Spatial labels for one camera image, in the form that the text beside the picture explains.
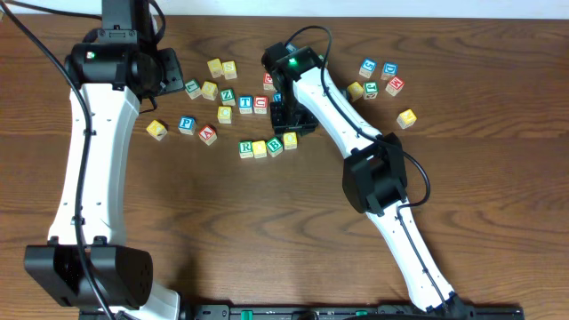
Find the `green B block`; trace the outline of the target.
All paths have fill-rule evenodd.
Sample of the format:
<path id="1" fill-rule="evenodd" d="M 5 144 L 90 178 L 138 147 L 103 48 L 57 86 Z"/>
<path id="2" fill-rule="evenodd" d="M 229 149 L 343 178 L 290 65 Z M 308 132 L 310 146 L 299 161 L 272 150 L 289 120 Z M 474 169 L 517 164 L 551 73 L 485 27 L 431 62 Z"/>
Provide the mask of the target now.
<path id="1" fill-rule="evenodd" d="M 278 137 L 273 137 L 266 142 L 268 153 L 272 157 L 280 155 L 284 151 L 284 145 Z"/>

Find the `yellow O block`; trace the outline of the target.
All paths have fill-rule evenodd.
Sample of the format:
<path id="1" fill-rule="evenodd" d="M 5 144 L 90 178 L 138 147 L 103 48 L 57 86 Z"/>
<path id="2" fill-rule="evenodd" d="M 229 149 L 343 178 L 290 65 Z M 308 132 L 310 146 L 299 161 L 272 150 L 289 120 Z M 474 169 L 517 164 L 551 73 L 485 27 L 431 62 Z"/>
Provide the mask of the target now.
<path id="1" fill-rule="evenodd" d="M 257 140 L 252 143 L 253 157 L 256 159 L 266 157 L 268 154 L 265 140 Z"/>
<path id="2" fill-rule="evenodd" d="M 298 147 L 297 134 L 295 132 L 285 132 L 283 134 L 284 149 L 296 149 Z"/>

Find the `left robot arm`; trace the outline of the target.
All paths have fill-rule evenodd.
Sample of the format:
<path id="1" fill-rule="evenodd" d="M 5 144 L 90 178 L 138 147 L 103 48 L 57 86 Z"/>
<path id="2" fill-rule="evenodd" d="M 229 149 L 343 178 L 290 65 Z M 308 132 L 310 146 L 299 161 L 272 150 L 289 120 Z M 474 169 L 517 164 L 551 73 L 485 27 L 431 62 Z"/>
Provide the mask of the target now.
<path id="1" fill-rule="evenodd" d="M 83 319 L 188 315 L 180 294 L 155 281 L 150 254 L 125 243 L 125 169 L 140 104 L 182 88 L 174 51 L 158 48 L 163 33 L 115 23 L 62 64 L 73 120 L 64 187 L 46 244 L 27 247 L 24 267 Z"/>

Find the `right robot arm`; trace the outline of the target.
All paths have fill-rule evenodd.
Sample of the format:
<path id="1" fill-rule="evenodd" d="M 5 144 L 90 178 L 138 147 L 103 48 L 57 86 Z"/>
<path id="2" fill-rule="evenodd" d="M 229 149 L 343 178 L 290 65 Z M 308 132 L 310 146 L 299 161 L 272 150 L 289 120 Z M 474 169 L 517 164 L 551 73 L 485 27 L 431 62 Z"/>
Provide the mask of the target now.
<path id="1" fill-rule="evenodd" d="M 442 275 L 413 219 L 405 164 L 412 157 L 399 138 L 369 125 L 335 86 L 323 59 L 309 47 L 283 43 L 265 50 L 261 64 L 282 98 L 270 105 L 275 134 L 304 135 L 322 126 L 343 157 L 342 189 L 352 207 L 380 231 L 404 277 L 412 304 L 429 316 L 475 315 Z"/>

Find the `green R block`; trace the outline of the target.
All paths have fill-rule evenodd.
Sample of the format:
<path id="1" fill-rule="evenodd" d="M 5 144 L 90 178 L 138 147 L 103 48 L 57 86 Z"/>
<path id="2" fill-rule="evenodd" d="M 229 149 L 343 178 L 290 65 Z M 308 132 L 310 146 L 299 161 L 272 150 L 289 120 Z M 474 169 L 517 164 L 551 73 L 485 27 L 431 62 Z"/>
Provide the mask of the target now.
<path id="1" fill-rule="evenodd" d="M 238 147 L 239 147 L 239 156 L 241 158 L 254 157 L 252 142 L 250 140 L 240 141 L 238 143 Z"/>

